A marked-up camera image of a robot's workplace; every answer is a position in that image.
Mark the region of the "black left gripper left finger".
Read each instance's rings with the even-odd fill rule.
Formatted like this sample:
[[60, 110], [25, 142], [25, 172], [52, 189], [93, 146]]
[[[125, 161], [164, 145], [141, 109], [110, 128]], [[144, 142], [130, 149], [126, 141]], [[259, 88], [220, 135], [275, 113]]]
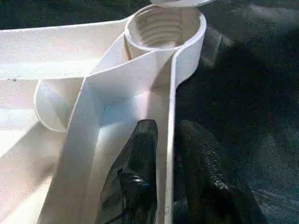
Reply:
[[140, 120], [114, 161], [100, 195], [101, 224], [153, 224], [156, 221], [158, 128]]

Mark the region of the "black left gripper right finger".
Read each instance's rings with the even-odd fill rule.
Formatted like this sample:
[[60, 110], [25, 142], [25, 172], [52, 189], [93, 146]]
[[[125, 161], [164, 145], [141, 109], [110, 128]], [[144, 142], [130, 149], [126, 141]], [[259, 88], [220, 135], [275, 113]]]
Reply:
[[190, 222], [264, 224], [248, 184], [233, 170], [212, 132], [190, 120], [182, 120], [176, 130]]

